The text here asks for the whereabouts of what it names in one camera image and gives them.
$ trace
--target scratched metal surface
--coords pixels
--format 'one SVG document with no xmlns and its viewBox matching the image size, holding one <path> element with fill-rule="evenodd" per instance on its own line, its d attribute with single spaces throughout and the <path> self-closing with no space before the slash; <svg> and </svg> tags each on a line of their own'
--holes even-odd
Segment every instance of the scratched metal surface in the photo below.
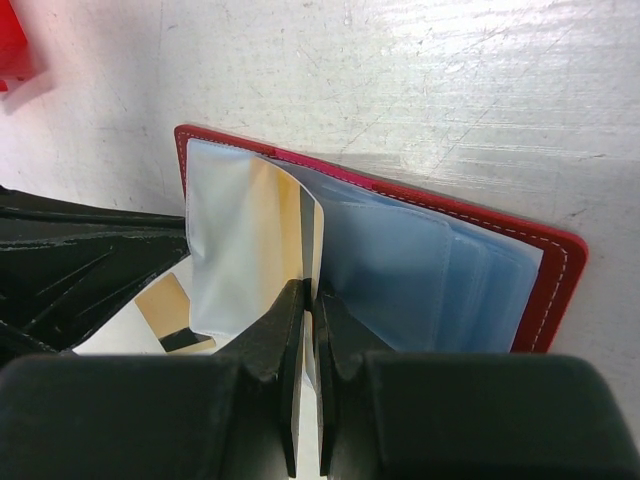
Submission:
<svg viewBox="0 0 640 480">
<path fill-rule="evenodd" d="M 639 3 L 15 4 L 49 70 L 4 102 L 4 184 L 180 213 L 188 121 L 578 232 L 553 349 L 597 366 L 640 438 Z"/>
</svg>

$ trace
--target stitched seam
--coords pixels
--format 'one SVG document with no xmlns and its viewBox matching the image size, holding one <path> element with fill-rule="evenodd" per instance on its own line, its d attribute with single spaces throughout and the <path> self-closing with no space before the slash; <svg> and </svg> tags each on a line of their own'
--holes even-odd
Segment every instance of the stitched seam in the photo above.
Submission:
<svg viewBox="0 0 640 480">
<path fill-rule="evenodd" d="M 199 137 L 197 135 L 192 135 L 192 134 L 187 133 L 187 132 L 178 132 L 178 154 L 179 154 L 178 157 L 179 157 L 179 162 L 180 162 L 180 168 L 181 168 L 182 173 L 184 174 L 185 181 L 186 181 L 186 165 L 185 164 L 186 164 L 186 158 L 187 158 L 185 144 L 186 144 L 186 141 L 189 138 L 196 138 L 198 140 L 204 140 L 205 142 L 211 142 L 211 139 L 207 139 L 207 138 L 204 138 L 204 137 Z M 224 142 L 215 142 L 215 143 L 220 144 L 220 145 L 226 145 L 227 147 L 240 148 L 240 147 L 235 147 L 234 145 L 229 145 L 229 144 L 224 143 Z M 425 204 L 425 203 L 422 203 L 422 202 L 417 202 L 417 201 L 415 201 L 415 200 L 413 200 L 411 198 L 402 197 L 402 196 L 399 196 L 399 195 L 392 195 L 390 193 L 385 193 L 385 192 L 379 192 L 377 190 L 374 190 L 373 188 L 366 187 L 364 185 L 361 185 L 361 184 L 359 184 L 357 182 L 354 182 L 352 180 L 349 180 L 347 178 L 340 177 L 339 175 L 328 174 L 326 172 L 321 171 L 318 168 L 311 167 L 309 165 L 305 165 L 305 164 L 300 163 L 300 162 L 296 162 L 295 160 L 285 160 L 284 158 L 280 158 L 280 157 L 278 157 L 276 155 L 267 155 L 267 154 L 262 154 L 262 153 L 260 155 L 264 155 L 265 157 L 273 158 L 273 159 L 276 159 L 276 160 L 281 160 L 283 162 L 292 163 L 294 165 L 299 165 L 299 166 L 304 167 L 304 168 L 310 168 L 311 170 L 315 170 L 316 172 L 320 172 L 323 175 L 328 175 L 328 176 L 333 177 L 333 178 L 335 178 L 337 180 L 341 180 L 343 182 L 350 183 L 351 185 L 355 185 L 357 187 L 364 188 L 365 190 L 368 190 L 368 191 L 374 192 L 374 193 L 378 193 L 378 194 L 383 195 L 385 197 L 395 198 L 396 200 L 401 200 L 403 202 L 412 203 L 414 205 L 418 205 L 419 207 L 423 207 L 423 208 L 426 208 L 426 209 L 429 209 L 429 210 L 433 210 L 433 211 L 442 212 L 442 213 L 445 213 L 447 215 L 451 215 L 451 216 L 456 217 L 456 218 L 464 218 L 465 220 L 472 221 L 473 223 L 476 223 L 478 225 L 488 225 L 488 226 L 493 227 L 493 228 L 495 228 L 497 230 L 504 230 L 505 232 L 509 232 L 509 233 L 517 233 L 518 235 L 522 235 L 524 237 L 531 238 L 533 240 L 541 240 L 543 242 L 547 242 L 547 243 L 553 245 L 554 247 L 557 247 L 558 249 L 560 249 L 560 251 L 562 252 L 562 257 L 563 257 L 562 258 L 562 268 L 560 269 L 560 275 L 558 276 L 558 279 L 556 280 L 556 285 L 555 285 L 555 287 L 553 289 L 553 293 L 551 294 L 551 298 L 549 299 L 549 303 L 547 304 L 547 307 L 546 307 L 546 309 L 544 311 L 544 314 L 542 316 L 542 320 L 540 321 L 540 326 L 538 327 L 538 331 L 536 332 L 536 335 L 535 335 L 535 337 L 533 339 L 533 343 L 531 344 L 531 349 L 529 351 L 533 352 L 535 350 L 536 345 L 538 344 L 538 340 L 540 339 L 540 335 L 542 333 L 542 330 L 544 329 L 544 326 L 547 323 L 547 319 L 549 317 L 549 311 L 551 310 L 551 307 L 553 307 L 553 304 L 556 301 L 556 298 L 557 298 L 557 295 L 558 295 L 558 290 L 560 289 L 560 286 L 562 285 L 562 281 L 564 280 L 565 274 L 567 272 L 567 263 L 568 263 L 569 253 L 567 252 L 567 250 L 562 245 L 560 245 L 557 242 L 554 242 L 553 240 L 545 238 L 545 237 L 539 237 L 537 235 L 530 235 L 527 232 L 522 232 L 520 230 L 514 230 L 512 228 L 503 228 L 500 225 L 496 225 L 495 223 L 486 222 L 486 221 L 481 220 L 479 218 L 471 217 L 469 215 L 463 215 L 461 213 L 453 212 L 453 211 L 447 210 L 445 208 L 434 207 L 432 205 L 428 205 L 428 204 Z"/>
</svg>

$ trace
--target red wallet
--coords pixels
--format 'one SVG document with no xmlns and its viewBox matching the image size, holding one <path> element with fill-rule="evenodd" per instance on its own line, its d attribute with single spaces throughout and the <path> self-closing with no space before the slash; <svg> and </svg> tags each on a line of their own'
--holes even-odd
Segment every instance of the red wallet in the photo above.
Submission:
<svg viewBox="0 0 640 480">
<path fill-rule="evenodd" d="M 459 199 L 398 185 L 391 180 L 348 170 L 317 158 L 197 126 L 178 126 L 175 139 L 185 191 L 187 143 L 190 139 L 198 139 L 312 169 L 370 192 L 440 212 L 536 247 L 542 252 L 538 275 L 517 328 L 512 352 L 546 352 L 549 349 L 587 260 L 587 245 L 575 234 Z"/>
</svg>

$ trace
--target wallet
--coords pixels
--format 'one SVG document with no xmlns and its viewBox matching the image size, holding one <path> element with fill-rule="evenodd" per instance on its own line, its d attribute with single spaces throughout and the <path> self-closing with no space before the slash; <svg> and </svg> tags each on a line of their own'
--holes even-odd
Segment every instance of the wallet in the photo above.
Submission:
<svg viewBox="0 0 640 480">
<path fill-rule="evenodd" d="M 573 233 L 459 199 L 197 126 L 175 139 L 197 334 L 237 335 L 300 278 L 398 351 L 545 352 L 587 260 Z"/>
</svg>

